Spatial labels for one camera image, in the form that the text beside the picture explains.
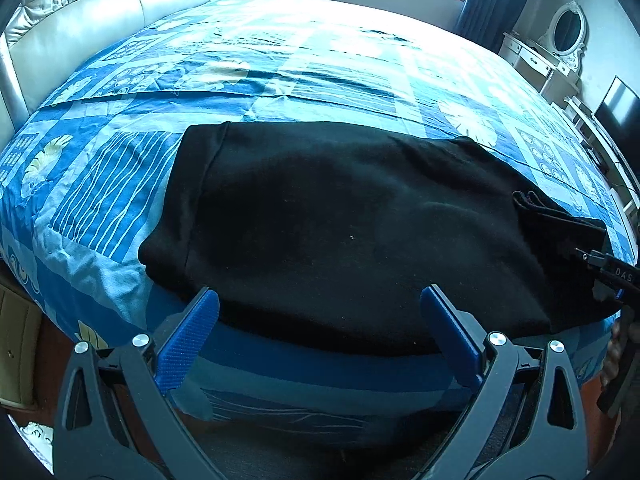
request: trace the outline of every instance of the black cloth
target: black cloth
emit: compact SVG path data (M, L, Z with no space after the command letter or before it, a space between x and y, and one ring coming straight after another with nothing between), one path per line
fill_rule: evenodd
M615 306L553 276L549 254L606 238L466 137L224 123L185 132L139 258L185 301L213 288L236 328L389 356L436 351L418 309L431 283L511 338L610 316Z

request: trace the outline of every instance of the tufted headboard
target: tufted headboard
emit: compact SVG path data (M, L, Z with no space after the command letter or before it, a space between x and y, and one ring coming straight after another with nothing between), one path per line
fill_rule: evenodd
M209 0L23 0L0 35L0 150L91 56Z

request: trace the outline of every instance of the metal screw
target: metal screw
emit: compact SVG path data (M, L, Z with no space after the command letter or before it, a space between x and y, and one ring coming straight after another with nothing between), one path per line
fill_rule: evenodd
M84 354L88 349L89 349L89 343L87 341L79 342L74 348L74 350L76 351L76 354Z
M495 346L502 346L507 342L507 338L504 334L501 334L500 332L493 332L489 336L489 342Z
M138 334L131 342L133 346L140 348L149 344L149 336L147 334Z
M554 352L557 352L559 354L561 354L562 352L564 352L564 345L560 342L560 341L552 341L551 343L549 343L549 346L551 347L551 349Z

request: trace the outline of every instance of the oval mirror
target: oval mirror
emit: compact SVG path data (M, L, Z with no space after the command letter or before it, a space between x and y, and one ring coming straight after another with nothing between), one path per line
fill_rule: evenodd
M560 16L554 31L555 51L559 54L570 51L578 42L581 29L580 15L572 10L566 10Z

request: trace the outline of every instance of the blue patterned bedsheet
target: blue patterned bedsheet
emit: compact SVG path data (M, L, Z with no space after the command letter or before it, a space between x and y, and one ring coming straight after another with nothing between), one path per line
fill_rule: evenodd
M616 256L632 261L597 168L506 62L425 23L324 0L212 0L85 63L1 155L2 258L69 336L103 347L154 329L182 305L152 284L137 253L161 213L181 134L272 120L472 137L572 214L602 219ZM611 323L560 336L581 381L597 370ZM354 356L335 368L322 352L243 337L217 326L172 401L201 418L277 414L295 428L342 410L356 432L371 415L466 402L440 356L388 369ZM304 358L317 360L314 374L300 370ZM354 378L351 365L378 379Z

